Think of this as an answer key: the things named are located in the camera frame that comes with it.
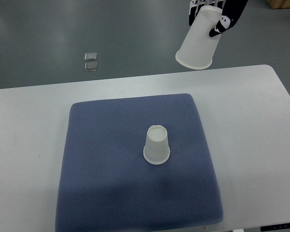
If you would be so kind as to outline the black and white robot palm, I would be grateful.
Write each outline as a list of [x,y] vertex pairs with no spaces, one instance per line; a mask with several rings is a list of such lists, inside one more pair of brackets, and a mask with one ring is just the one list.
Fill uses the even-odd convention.
[[[209,31],[209,37],[215,37],[222,34],[230,27],[233,27],[239,20],[248,0],[226,0],[222,9],[222,15],[215,25]],[[200,1],[191,0],[189,3],[188,24],[191,26],[199,12]]]

